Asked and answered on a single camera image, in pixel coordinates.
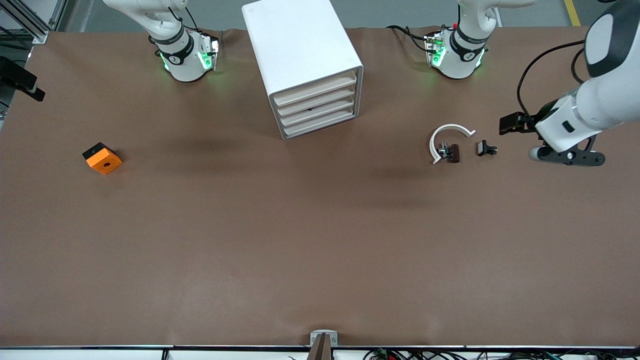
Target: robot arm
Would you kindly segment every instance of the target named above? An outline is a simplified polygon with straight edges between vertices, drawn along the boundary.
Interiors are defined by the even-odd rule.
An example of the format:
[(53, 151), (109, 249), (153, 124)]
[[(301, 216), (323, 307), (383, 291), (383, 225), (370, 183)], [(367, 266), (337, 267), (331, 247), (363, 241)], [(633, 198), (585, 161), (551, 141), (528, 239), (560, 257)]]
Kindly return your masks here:
[[(619, 0), (590, 27), (584, 44), (591, 79), (545, 105), (529, 118), (500, 120), (500, 133), (537, 132), (544, 144), (534, 160), (599, 166), (604, 155), (591, 150), (595, 136), (623, 122), (640, 120), (640, 0)], [(577, 144), (589, 139), (585, 149)]]
[(453, 79), (463, 79), (480, 66), (484, 45), (496, 27), (491, 10), (497, 8), (521, 8), (536, 0), (458, 0), (460, 19), (456, 28), (447, 28), (428, 39), (429, 64)]
[(103, 0), (142, 26), (160, 50), (164, 67), (179, 81), (194, 81), (213, 70), (218, 39), (185, 28), (172, 12), (186, 8), (188, 0)]

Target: brown tabletop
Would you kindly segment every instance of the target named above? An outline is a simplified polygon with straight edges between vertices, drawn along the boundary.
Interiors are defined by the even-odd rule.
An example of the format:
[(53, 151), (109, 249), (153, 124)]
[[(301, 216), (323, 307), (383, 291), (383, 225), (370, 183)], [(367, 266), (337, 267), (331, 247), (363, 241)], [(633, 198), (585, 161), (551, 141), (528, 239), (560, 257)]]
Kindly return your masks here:
[[(245, 31), (195, 83), (144, 33), (50, 34), (28, 63), (45, 101), (18, 94), (0, 132), (0, 344), (637, 345), (640, 127), (601, 134), (599, 168), (498, 135), (524, 67), (585, 31), (498, 29), (454, 81), (350, 29), (360, 117), (288, 141)], [(576, 86), (576, 51), (533, 68), (530, 110)], [(477, 133), (441, 134), (462, 161), (432, 165), (451, 122)], [(124, 156), (108, 176), (81, 156), (97, 142)]]

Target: orange block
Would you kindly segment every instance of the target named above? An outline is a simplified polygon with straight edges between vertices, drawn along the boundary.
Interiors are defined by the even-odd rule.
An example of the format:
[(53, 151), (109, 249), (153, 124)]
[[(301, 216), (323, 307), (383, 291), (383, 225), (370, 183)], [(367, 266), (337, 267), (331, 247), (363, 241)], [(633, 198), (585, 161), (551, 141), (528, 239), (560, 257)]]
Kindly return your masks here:
[(83, 152), (82, 155), (92, 169), (103, 175), (114, 171), (122, 164), (122, 160), (101, 142)]

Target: yellow floor line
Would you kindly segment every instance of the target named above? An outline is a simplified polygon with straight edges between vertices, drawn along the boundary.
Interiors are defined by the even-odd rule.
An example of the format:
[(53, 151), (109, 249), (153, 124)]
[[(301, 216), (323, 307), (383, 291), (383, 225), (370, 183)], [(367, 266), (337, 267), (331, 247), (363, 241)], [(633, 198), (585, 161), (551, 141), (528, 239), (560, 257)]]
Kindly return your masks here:
[(571, 25), (580, 26), (580, 19), (578, 19), (578, 13), (575, 12), (575, 6), (573, 0), (564, 0), (566, 11), (569, 13), (569, 19), (571, 19)]

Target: white plastic drawer unit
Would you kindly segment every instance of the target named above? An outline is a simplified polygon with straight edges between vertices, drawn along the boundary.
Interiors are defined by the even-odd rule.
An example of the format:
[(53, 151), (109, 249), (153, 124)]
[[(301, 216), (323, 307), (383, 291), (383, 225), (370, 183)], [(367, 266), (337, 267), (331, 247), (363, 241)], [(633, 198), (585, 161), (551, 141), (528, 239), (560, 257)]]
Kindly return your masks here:
[(242, 13), (283, 138), (358, 116), (363, 67), (330, 0), (260, 0)]

